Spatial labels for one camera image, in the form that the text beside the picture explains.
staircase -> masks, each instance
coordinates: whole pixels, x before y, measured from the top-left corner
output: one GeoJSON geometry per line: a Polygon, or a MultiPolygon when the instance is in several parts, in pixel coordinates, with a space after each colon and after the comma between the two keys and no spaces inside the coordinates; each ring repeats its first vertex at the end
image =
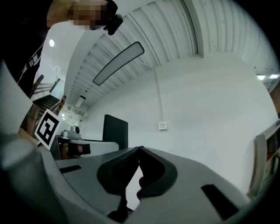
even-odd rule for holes
{"type": "Polygon", "coordinates": [[[38,120],[41,119],[46,109],[51,109],[56,103],[58,103],[58,101],[60,100],[53,97],[52,95],[47,95],[43,98],[33,101],[33,103],[40,108],[38,120]]]}

white ceiling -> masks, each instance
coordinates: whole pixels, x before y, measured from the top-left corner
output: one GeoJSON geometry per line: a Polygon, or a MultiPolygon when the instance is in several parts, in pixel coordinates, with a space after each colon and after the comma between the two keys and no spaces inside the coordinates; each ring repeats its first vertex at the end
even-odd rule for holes
{"type": "Polygon", "coordinates": [[[85,96],[82,105],[85,111],[109,92],[154,66],[197,53],[207,57],[209,52],[230,51],[257,74],[280,71],[275,53],[263,32],[233,2],[145,0],[148,4],[140,5],[136,0],[118,0],[116,3],[118,12],[123,16],[126,14],[117,32],[109,36],[103,31],[86,31],[72,49],[64,94],[72,105],[80,95],[85,96]],[[94,84],[93,79],[100,70],[135,41],[142,44],[145,53],[118,70],[101,86],[94,84]]]}

rectangular light fixture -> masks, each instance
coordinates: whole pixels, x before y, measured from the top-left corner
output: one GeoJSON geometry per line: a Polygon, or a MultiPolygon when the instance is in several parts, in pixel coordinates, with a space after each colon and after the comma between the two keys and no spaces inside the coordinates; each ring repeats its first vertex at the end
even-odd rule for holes
{"type": "Polygon", "coordinates": [[[271,75],[269,78],[270,79],[277,79],[279,77],[279,75],[271,75]]]}
{"type": "Polygon", "coordinates": [[[266,77],[265,75],[258,75],[258,78],[259,78],[260,80],[263,80],[265,77],[266,77]]]}
{"type": "Polygon", "coordinates": [[[83,97],[82,95],[80,96],[80,98],[78,99],[78,102],[76,103],[75,107],[80,108],[80,106],[82,105],[82,103],[85,101],[85,97],[83,97]]]}
{"type": "Polygon", "coordinates": [[[93,82],[100,86],[106,79],[128,62],[144,54],[145,50],[139,42],[135,42],[114,57],[94,78],[93,82]]]}

black shirt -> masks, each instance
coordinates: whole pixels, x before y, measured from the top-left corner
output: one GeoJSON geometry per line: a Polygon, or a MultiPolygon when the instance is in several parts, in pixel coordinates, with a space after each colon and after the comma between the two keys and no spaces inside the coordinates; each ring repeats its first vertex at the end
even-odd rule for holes
{"type": "Polygon", "coordinates": [[[3,24],[2,57],[15,81],[29,96],[40,65],[43,43],[48,33],[47,13],[53,0],[7,1],[3,24]]]}

white electrical box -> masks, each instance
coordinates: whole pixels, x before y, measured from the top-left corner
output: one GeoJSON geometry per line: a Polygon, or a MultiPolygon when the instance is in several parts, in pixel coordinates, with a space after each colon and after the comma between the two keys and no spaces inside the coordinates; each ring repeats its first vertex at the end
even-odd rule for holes
{"type": "Polygon", "coordinates": [[[159,130],[167,130],[167,123],[166,122],[159,122],[158,123],[159,130]]]}

